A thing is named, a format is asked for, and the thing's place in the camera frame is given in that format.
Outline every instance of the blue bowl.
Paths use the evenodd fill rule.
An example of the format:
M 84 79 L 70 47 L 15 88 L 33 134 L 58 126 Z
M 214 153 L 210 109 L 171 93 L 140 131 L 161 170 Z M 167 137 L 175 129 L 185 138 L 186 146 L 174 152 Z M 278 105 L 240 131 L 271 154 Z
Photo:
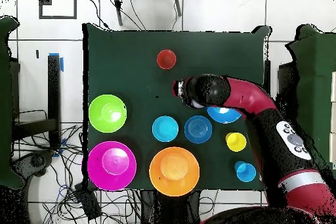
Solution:
M 241 116 L 241 114 L 234 109 L 221 107 L 208 107 L 207 113 L 219 123 L 232 123 L 238 120 Z
M 204 116 L 193 116 L 184 125 L 186 138 L 195 144 L 208 141 L 212 132 L 211 122 Z
M 244 183 L 252 181 L 257 174 L 252 164 L 242 161 L 236 162 L 234 169 L 236 170 L 238 179 Z
M 174 140 L 179 132 L 179 125 L 169 116 L 161 116 L 155 120 L 152 126 L 154 137 L 160 142 Z

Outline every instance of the pink bowl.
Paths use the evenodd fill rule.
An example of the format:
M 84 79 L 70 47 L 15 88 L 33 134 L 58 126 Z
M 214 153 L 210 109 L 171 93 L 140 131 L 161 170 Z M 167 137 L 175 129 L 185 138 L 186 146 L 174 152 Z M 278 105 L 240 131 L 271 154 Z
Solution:
M 90 151 L 87 171 L 98 188 L 121 190 L 133 180 L 137 162 L 126 145 L 117 141 L 106 141 Z

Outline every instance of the blue cup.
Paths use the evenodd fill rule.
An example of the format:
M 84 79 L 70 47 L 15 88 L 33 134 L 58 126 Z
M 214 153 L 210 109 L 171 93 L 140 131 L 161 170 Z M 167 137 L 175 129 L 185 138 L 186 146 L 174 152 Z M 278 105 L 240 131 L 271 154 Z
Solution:
M 234 170 L 236 171 L 238 179 L 244 183 L 252 181 L 257 174 L 252 164 L 248 164 L 242 161 L 236 162 L 236 164 L 234 164 Z
M 233 123 L 242 116 L 234 109 L 222 107 L 208 107 L 207 113 L 213 120 L 219 123 Z
M 212 132 L 211 122 L 204 116 L 192 116 L 184 125 L 186 138 L 195 144 L 208 141 Z
M 179 125 L 169 116 L 161 116 L 155 120 L 152 126 L 154 137 L 160 142 L 174 140 L 179 132 Z

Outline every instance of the lime green bowl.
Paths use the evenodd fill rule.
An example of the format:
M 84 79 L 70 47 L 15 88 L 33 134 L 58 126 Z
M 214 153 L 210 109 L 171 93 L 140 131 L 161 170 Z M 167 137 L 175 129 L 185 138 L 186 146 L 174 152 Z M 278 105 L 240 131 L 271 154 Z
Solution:
M 120 129 L 126 121 L 127 109 L 123 101 L 114 95 L 100 95 L 89 107 L 91 125 L 103 133 Z

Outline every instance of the green table surface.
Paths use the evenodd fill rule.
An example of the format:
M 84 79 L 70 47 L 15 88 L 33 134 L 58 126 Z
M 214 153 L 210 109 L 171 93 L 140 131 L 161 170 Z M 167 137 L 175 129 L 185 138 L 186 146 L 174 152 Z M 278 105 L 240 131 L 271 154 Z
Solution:
M 153 189 L 149 178 L 152 158 L 168 146 L 189 150 L 197 159 L 200 177 L 196 189 L 263 190 L 259 174 L 250 183 L 238 180 L 234 164 L 238 160 L 256 166 L 249 143 L 241 152 L 228 149 L 225 135 L 237 131 L 247 136 L 242 118 L 230 124 L 213 121 L 205 109 L 192 110 L 172 95 L 172 82 L 187 76 L 210 73 L 263 82 L 264 39 L 267 26 L 252 33 L 215 32 L 107 32 L 86 24 L 89 46 L 89 104 L 103 94 L 112 94 L 127 107 L 125 125 L 115 133 L 100 133 L 89 124 L 89 151 L 103 141 L 119 141 L 135 154 L 137 170 L 129 189 Z M 156 63 L 158 53 L 172 50 L 177 61 L 170 70 Z M 172 116 L 178 123 L 177 138 L 161 143 L 152 135 L 159 116 Z M 184 124 L 194 115 L 210 119 L 212 137 L 203 144 L 191 143 Z

